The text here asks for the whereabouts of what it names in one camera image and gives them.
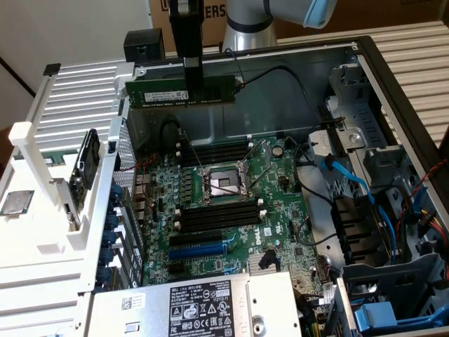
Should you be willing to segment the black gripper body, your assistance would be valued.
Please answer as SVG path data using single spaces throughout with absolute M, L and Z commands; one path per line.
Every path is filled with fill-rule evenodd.
M 168 2 L 168 9 L 177 56 L 180 58 L 202 56 L 204 2 L 201 0 L 171 0 Z

